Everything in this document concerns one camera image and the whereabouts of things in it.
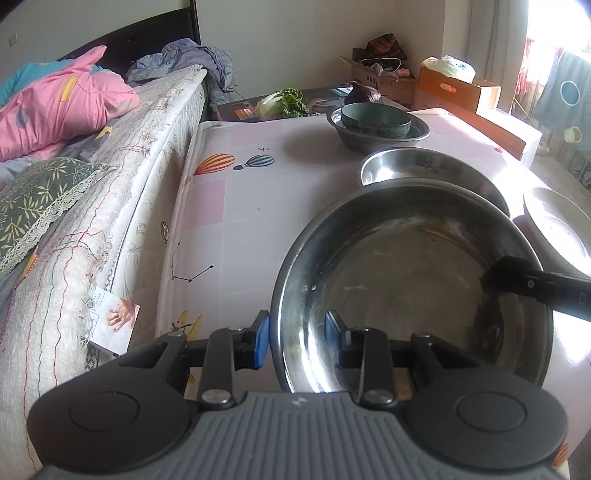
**black handle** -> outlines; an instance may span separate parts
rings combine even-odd
[[[484,288],[530,297],[591,322],[591,280],[542,272],[524,259],[503,257],[483,277]]]

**bowl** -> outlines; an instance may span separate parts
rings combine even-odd
[[[337,368],[324,337],[330,309],[348,328],[428,332],[541,385],[552,310],[480,281],[506,255],[541,269],[510,218],[448,182],[392,179],[337,200],[295,240],[275,283],[269,339],[283,389],[357,392],[359,370]]]
[[[509,216],[509,206],[489,179],[462,160],[441,152],[426,148],[394,148],[365,157],[359,170],[361,185],[404,177],[443,180],[459,185],[485,198]]]
[[[424,140],[429,136],[429,126],[419,117],[410,114],[410,130],[404,137],[400,138],[382,138],[374,137],[349,130],[343,125],[341,120],[340,108],[329,113],[326,118],[335,128],[341,141],[352,151],[368,154],[387,150],[394,147],[413,147],[417,142]]]
[[[536,187],[524,194],[527,222],[543,251],[563,273],[591,277],[591,219],[568,198]]]
[[[382,103],[350,103],[340,113],[345,128],[375,137],[399,138],[410,130],[408,113]]]

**mattress label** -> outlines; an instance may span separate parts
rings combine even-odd
[[[139,305],[101,288],[95,290],[92,299],[94,305],[89,313],[92,322],[89,342],[101,350],[123,355],[129,347]]]

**screw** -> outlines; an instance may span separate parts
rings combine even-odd
[[[394,394],[388,390],[368,390],[363,399],[373,405],[388,405],[394,401]]]
[[[209,403],[211,405],[223,405],[224,403],[228,403],[231,398],[232,396],[230,395],[229,391],[222,390],[220,388],[206,390],[201,395],[201,399],[205,403]]]

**green bowl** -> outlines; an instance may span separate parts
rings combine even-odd
[[[382,103],[350,103],[340,111],[345,128],[382,138],[405,136],[411,117],[396,107]]]

